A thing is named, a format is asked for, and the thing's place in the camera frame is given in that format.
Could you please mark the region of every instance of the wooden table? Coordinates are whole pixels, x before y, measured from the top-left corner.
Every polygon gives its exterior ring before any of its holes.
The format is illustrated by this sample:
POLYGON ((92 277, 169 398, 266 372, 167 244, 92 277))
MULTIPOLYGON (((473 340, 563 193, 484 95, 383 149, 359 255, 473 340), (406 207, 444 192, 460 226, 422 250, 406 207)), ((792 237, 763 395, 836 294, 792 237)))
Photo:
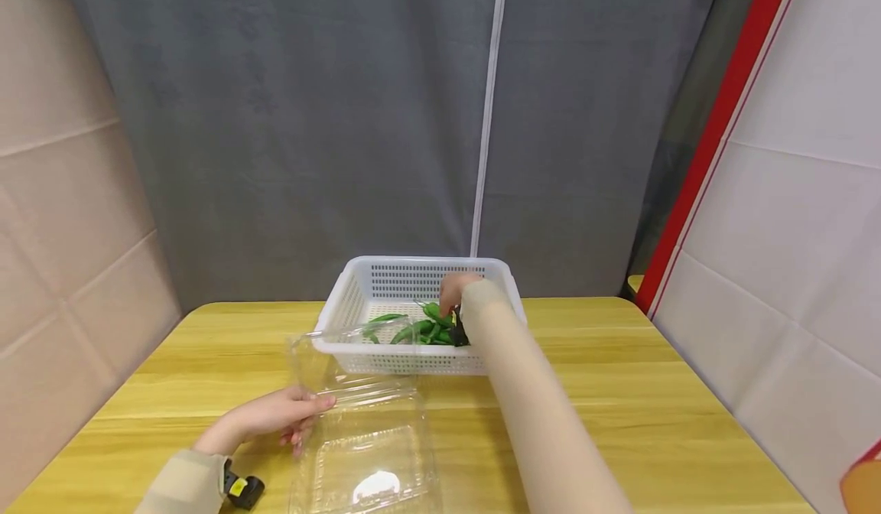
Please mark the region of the wooden table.
POLYGON ((639 287, 642 287, 644 277, 644 275, 631 275, 627 277, 627 288, 630 288, 631 294, 636 295, 639 292, 639 287))
MULTIPOLYGON (((618 298, 523 304, 637 512, 813 512, 636 306, 618 298)), ((211 304, 194 311, 8 512, 131 512, 168 457, 216 416, 288 382, 285 336, 311 330, 320 308, 211 304)), ((422 377, 421 391, 446 512, 527 512, 487 380, 422 377)), ((266 482, 255 514, 286 512, 288 451, 261 440, 239 451, 236 466, 266 482)))

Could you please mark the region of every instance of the yellow label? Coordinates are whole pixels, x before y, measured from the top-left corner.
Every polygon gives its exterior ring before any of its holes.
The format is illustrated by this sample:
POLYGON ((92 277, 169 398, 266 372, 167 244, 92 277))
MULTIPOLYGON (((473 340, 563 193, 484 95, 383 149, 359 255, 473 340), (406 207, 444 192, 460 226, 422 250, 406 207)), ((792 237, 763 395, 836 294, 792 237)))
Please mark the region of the yellow label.
POLYGON ((229 494, 232 496, 242 496, 242 491, 245 490, 246 486, 248 486, 248 480, 239 478, 236 480, 236 483, 230 487, 229 494))

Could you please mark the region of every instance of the white wall panel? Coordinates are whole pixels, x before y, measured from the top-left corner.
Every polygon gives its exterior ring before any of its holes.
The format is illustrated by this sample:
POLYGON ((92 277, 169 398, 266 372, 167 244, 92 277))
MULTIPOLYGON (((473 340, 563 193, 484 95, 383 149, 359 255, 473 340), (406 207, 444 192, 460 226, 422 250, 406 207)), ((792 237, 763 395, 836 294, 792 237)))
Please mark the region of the white wall panel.
POLYGON ((180 319, 116 123, 70 0, 0 0, 0 512, 180 319))
POLYGON ((655 313, 823 514, 881 439, 879 23, 792 0, 655 313))

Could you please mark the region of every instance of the red stripe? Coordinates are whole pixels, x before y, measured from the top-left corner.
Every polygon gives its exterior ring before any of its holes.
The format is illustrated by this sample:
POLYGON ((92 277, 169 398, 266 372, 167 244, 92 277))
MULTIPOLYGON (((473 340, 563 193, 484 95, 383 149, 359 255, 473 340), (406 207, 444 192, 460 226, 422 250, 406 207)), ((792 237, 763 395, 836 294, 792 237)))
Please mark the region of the red stripe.
POLYGON ((879 440, 879 443, 872 445, 871 449, 866 451, 866 454, 864 454, 862 457, 859 457, 857 462, 854 462, 851 468, 855 467, 857 464, 869 462, 870 460, 875 460, 875 458, 877 458, 879 455, 881 455, 881 440, 879 440))
MULTIPOLYGON (((759 61, 759 67, 756 71, 756 76, 759 75, 759 71, 761 71, 761 68, 762 68, 763 64, 765 63, 765 57, 767 57, 767 54, 769 54, 769 52, 771 51, 771 45, 773 44, 773 41, 775 40, 775 38, 777 38, 777 31, 780 31, 780 25, 783 22, 783 16, 786 15, 787 10, 789 9, 790 2, 792 2, 792 0, 787 0, 786 6, 783 8, 783 13, 781 15, 781 19, 780 19, 780 21, 777 21, 777 27, 775 28, 775 31, 773 31, 773 33, 771 35, 771 40, 769 41, 769 49, 765 50, 765 54, 762 55, 762 59, 759 61)), ((743 103, 741 103, 740 109, 737 110, 737 114, 735 115, 734 122, 731 125, 731 130, 734 130, 735 126, 737 125, 737 120, 740 119, 740 113, 743 111, 743 107, 746 107, 746 101, 749 98, 749 93, 751 93, 753 91, 753 84, 755 84, 755 79, 753 79, 753 82, 749 84, 749 87, 746 91, 746 95, 743 97, 743 103)), ((710 171, 709 177, 707 178, 707 186, 704 187, 703 191, 701 191, 700 199, 697 199, 697 205, 694 208, 695 214, 701 208, 701 202, 703 202, 704 195, 707 194, 707 189, 709 188, 710 182, 713 181, 713 175, 715 174, 715 171, 717 170, 718 165, 719 165, 718 161, 721 160, 721 156, 723 156, 725 154, 726 147, 728 147, 728 138, 725 138, 725 142, 721 145, 721 153, 719 153, 719 157, 717 159, 715 159, 715 160, 717 160, 717 165, 713 166, 712 170, 710 171)), ((685 228, 685 234, 682 236, 682 243, 683 244, 685 243, 686 238, 688 238, 688 232, 691 230, 692 223, 694 223, 693 217, 691 218, 690 222, 688 223, 688 227, 685 228)), ((679 259, 679 252, 682 252, 682 249, 679 249, 676 252, 676 255, 674 255, 674 257, 673 257, 673 263, 671 265, 671 272, 670 272, 670 274, 667 275, 667 281, 665 281, 665 283, 663 283, 663 287, 661 288, 661 294, 658 296, 657 305, 655 306, 655 313, 657 312, 657 309, 659 307, 661 307, 661 301, 663 300, 663 293, 665 293, 665 290, 667 289, 667 283, 670 282, 670 276, 672 275, 673 266, 676 265, 676 261, 679 259)), ((655 313, 651 313, 651 315, 650 315, 651 319, 655 318, 655 313)))
MULTIPOLYGON (((661 234, 661 239, 658 241, 658 246, 655 248, 655 254, 652 255, 649 269, 645 271, 645 278, 641 286, 639 286, 639 292, 636 295, 636 305, 645 313, 649 312, 649 308, 655 300, 655 295, 658 293, 658 288, 661 287, 663 275, 668 265, 671 266, 671 271, 672 266, 676 265, 678 252, 676 252, 676 257, 673 258, 672 265, 670 261, 673 251, 676 249, 678 238, 683 236, 682 231, 685 223, 688 221, 691 207, 695 206, 696 201, 699 207, 701 200, 703 200, 702 194, 700 199, 697 198, 697 195, 701 192, 701 185, 707 177, 707 172, 710 171, 710 166, 717 150, 719 148, 724 150, 724 145, 721 144, 721 137, 723 137, 726 127, 731 122, 731 116, 734 114, 737 102, 740 101, 741 93, 744 87, 746 87, 756 60, 759 58, 759 52, 762 50, 762 45, 765 43, 781 3, 782 0, 753 0, 753 3, 749 5, 746 20, 743 21, 743 27, 740 31, 740 38, 737 39, 734 54, 731 54, 731 61, 728 63, 728 68, 725 69, 719 93, 713 103, 707 125, 701 134, 701 140, 697 143, 694 159, 691 160, 691 166, 685 175, 682 190, 679 191, 677 201, 673 206, 670 217, 667 218, 667 223, 661 234)), ((784 14, 788 6, 789 3, 787 2, 786 8, 783 8, 784 14)), ((761 63, 764 63, 764 58, 759 63, 759 68, 761 63)), ((738 116, 740 116, 740 112, 735 116, 735 124, 738 116)), ((688 229, 685 230, 683 242, 685 236, 688 236, 688 229)), ((665 288, 666 282, 665 286, 661 289, 661 295, 658 296, 659 304, 661 298, 663 298, 665 288)))

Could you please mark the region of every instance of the black device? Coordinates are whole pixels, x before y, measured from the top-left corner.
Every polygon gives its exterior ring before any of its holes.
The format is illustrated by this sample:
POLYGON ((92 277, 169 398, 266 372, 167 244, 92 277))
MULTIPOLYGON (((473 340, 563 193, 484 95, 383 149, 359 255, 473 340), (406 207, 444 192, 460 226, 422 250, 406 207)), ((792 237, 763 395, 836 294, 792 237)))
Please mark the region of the black device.
POLYGON ((232 467, 232 461, 227 458, 223 466, 223 492, 226 493, 226 498, 236 508, 253 509, 257 499, 266 489, 266 485, 263 485, 260 478, 255 476, 241 478, 233 473, 230 467, 232 467))
POLYGON ((453 346, 456 347, 470 345, 468 335, 465 334, 465 327, 462 325, 462 315, 459 314, 459 309, 460 306, 453 307, 453 312, 456 313, 456 326, 450 329, 450 339, 453 341, 453 346))

